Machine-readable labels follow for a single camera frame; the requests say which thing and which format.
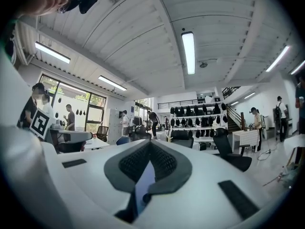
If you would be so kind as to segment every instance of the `stair railing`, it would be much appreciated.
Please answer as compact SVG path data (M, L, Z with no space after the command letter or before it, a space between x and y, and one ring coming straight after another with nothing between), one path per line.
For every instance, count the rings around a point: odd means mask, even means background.
M241 128L241 130L245 130L246 121L244 119L244 113L241 113L241 115L239 115L229 106L227 106L227 113L228 116Z

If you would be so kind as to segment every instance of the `black chair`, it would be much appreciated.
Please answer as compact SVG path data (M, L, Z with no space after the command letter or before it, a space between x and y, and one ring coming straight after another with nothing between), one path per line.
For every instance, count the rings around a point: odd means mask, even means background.
M172 137L171 140L172 143L184 147L193 148L194 138L193 137L189 138L188 133L186 131L182 131L182 130L172 131L171 137Z
M96 133L97 138L102 140L103 142L107 142L108 129L109 127L107 126L99 126L99 129L97 130Z
M241 154L233 154L232 148L229 143L228 136L225 133L225 129L218 128L216 129L213 140L218 148L220 157L229 162L231 165L235 166L239 170L245 172L251 165L252 158L243 157L244 148L249 147L250 145L240 145L242 148Z

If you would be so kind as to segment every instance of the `fluorescent ceiling light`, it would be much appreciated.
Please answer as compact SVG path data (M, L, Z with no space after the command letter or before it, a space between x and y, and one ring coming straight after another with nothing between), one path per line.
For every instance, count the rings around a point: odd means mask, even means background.
M101 81L103 81L103 82L106 82L106 83L108 83L108 84L110 84L110 85L113 85L114 87L119 88L119 89L121 89L122 91L126 91L126 90L127 90L127 88L122 87L122 86L118 85L117 83L115 83L115 82L113 82L113 81L111 81L111 80L109 80L109 79L107 79L107 78L105 78L105 77L103 77L103 76L100 76L100 77L99 77L99 80L101 80Z
M304 60L303 62L301 62L300 65L297 66L297 67L294 69L294 71L292 71L290 74L295 74L296 72L298 72L299 69L301 69L302 66L303 66L304 64L305 64L305 60Z
M283 56L287 53L288 49L290 47L289 46L285 46L283 51L280 53L280 55L278 55L278 57L275 59L275 61L268 67L268 69L266 70L267 72L270 72L281 60L281 58L283 58Z
M81 93L83 93L83 94L86 94L87 92L85 92L85 91L82 91L82 90L80 90L80 89L77 89L77 88L75 88L75 87L72 87L72 86L68 86L68 85L66 85L66 84L64 84L64 83L60 83L59 84L59 86L65 86L65 87L68 87L68 88L70 88L70 89L73 89L73 90L75 90L75 91L78 91L78 92L81 92Z
M62 55L59 52L54 51L53 49L51 49L49 47L46 47L46 46L42 45L39 42L35 42L35 47L37 49L40 49L41 51L46 52L47 54L49 54L49 55L51 55L51 56L53 56L57 59L60 59L61 61L64 61L65 63L70 63L70 59L68 57L66 57L65 55Z
M251 97L251 96L254 95L254 94L255 94L255 92L254 92L254 93L251 93L249 96L245 97L245 99L247 99L248 97Z
M195 74L195 44L194 44L194 34L192 32L187 32L182 34L182 40L184 45L187 73Z

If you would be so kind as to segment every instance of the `white desk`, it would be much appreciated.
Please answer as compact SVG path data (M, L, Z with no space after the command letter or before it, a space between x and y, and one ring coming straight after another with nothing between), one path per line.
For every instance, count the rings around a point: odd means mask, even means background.
M93 150L93 149L97 149L97 148L103 148L106 146L109 146L109 144L106 142L103 142L102 140L100 140L98 138L92 138L92 139L88 140L87 143L85 144L84 151L89 151L89 150Z
M239 141L239 145L249 144L250 146L255 146L255 152L257 153L257 147L259 144L259 130L252 131L237 131L232 132L233 141L232 141L232 152L234 152L234 144L236 141Z

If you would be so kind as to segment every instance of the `person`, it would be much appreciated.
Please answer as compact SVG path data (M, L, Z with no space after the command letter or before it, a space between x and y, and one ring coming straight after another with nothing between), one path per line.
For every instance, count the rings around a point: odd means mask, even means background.
M305 134L305 69L300 72L300 83L295 89L295 107L299 109L299 134ZM302 148L296 150L295 164L299 164Z
M286 105L282 102L281 96L277 97L276 107L280 109L280 121L281 121L281 129L280 129L280 141L283 142L286 138L287 133L287 120L286 116L288 114L288 110Z
M154 139L157 139L157 133L156 133L156 126L158 123L161 123L159 120L159 117L156 115L155 112L147 111L147 114L149 116L149 119L152 121L152 135Z
M15 26L17 19L21 16L41 16L54 12L64 13L73 10L77 6L82 8L82 13L86 13L97 0L26 0L14 14L13 19L9 21L1 43L5 47L5 51L10 58L12 64L16 61L15 46Z
M64 115L63 118L67 121L67 131L75 131L75 114L72 111L72 106L70 104L66 105L66 109L69 112L68 118Z
M123 136L128 136L129 118L127 116L127 110L124 110L122 115L123 115L123 120L121 121L121 124L123 125Z
M50 104L50 95L45 94L42 96L42 104L43 104L42 110L47 114L49 114L52 118L54 118L53 108Z
M32 95L24 106L20 115L20 122L18 124L19 127L30 127L30 124L37 110L37 100L41 99L42 95L44 94L45 90L44 85L42 83L37 83L32 87Z
M261 145L262 145L262 119L261 115L257 111L256 108L251 108L251 112L254 115L254 128L259 130L259 144L257 147L257 151L261 151Z

